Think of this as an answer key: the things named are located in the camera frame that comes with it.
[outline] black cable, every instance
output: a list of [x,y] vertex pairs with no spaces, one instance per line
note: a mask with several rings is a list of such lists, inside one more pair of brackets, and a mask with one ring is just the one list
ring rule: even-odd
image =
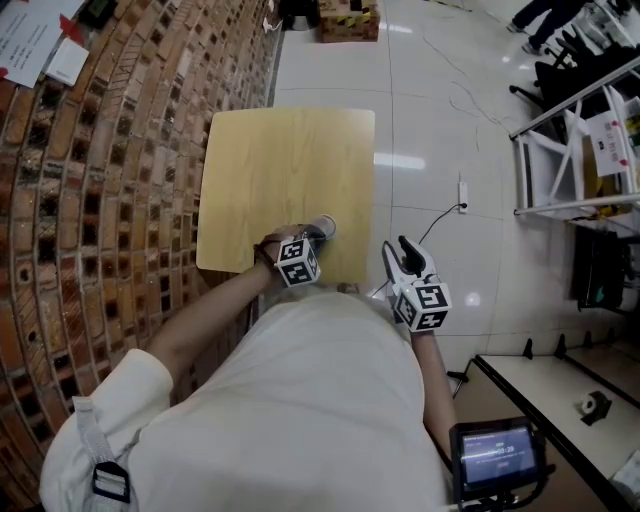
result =
[[[422,244],[422,241],[427,237],[427,235],[429,234],[429,232],[431,231],[431,228],[433,228],[433,226],[436,225],[436,222],[438,222],[442,217],[444,217],[446,214],[451,213],[451,211],[454,208],[458,208],[459,206],[461,206],[462,208],[466,208],[467,207],[467,203],[458,203],[458,204],[454,204],[451,208],[449,208],[446,212],[444,212],[442,215],[440,215],[440,217],[438,217],[436,220],[434,220],[431,223],[431,226],[429,226],[429,229],[427,229],[427,231],[425,232],[424,235],[422,235],[422,238],[420,239],[420,241],[418,242],[418,245]],[[371,294],[372,297],[375,297],[375,295],[382,290],[385,286],[387,286],[387,284],[389,283],[390,279],[387,279],[384,284],[378,288],[375,292],[373,292]]]
[[436,220],[434,220],[431,223],[431,226],[429,226],[429,229],[427,229],[427,232],[422,235],[422,238],[420,239],[420,241],[418,242],[418,245],[420,245],[422,243],[422,241],[427,238],[427,235],[429,234],[429,231],[431,231],[431,229],[433,228],[433,226],[436,225],[436,222],[438,222],[442,217],[444,217],[447,213],[451,213],[451,210],[453,210],[454,208],[457,208],[458,206],[462,206],[463,208],[467,207],[467,203],[459,203],[459,204],[454,204],[451,208],[449,208],[446,212],[444,212],[442,215],[440,215],[440,217],[438,217]]

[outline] person's leg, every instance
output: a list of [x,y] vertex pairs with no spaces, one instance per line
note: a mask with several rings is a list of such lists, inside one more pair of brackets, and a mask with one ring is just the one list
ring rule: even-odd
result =
[[529,44],[539,49],[557,29],[569,23],[580,9],[580,5],[566,4],[562,1],[554,2],[551,12],[544,18],[538,31],[529,38]]
[[553,0],[533,0],[513,17],[511,23],[522,30],[542,13],[551,9],[553,4]]

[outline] paper sign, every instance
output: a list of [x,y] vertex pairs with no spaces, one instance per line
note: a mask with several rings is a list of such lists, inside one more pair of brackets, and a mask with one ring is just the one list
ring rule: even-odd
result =
[[33,87],[62,35],[60,15],[72,18],[83,0],[11,0],[0,12],[0,68],[6,79]]
[[591,134],[591,144],[596,157],[599,177],[609,176],[629,170],[624,158],[622,130],[613,112],[603,112],[587,119]]

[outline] floor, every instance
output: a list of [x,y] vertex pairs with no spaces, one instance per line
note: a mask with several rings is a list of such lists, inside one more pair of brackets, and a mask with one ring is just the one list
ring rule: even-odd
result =
[[561,333],[577,345],[587,330],[594,339],[609,327],[620,330],[620,317],[581,313],[568,300],[573,228],[513,215],[508,133],[539,114],[507,89],[534,89],[534,59],[520,49],[526,36],[505,29],[526,0],[465,0],[472,12],[424,0],[378,1],[377,43],[325,45],[312,31],[287,32],[274,100],[276,107],[376,114],[375,206],[361,292],[386,280],[382,242],[419,240],[458,202],[462,179],[469,212],[444,217],[423,243],[452,293],[453,309],[436,331],[448,370],[464,370],[474,353],[522,353],[528,338],[543,354]]

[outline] wall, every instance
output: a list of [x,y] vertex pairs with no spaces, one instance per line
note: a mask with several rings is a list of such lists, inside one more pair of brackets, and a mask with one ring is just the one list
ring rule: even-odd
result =
[[71,397],[198,296],[207,134],[215,112],[265,104],[265,15],[120,0],[74,87],[0,82],[0,508],[37,503]]

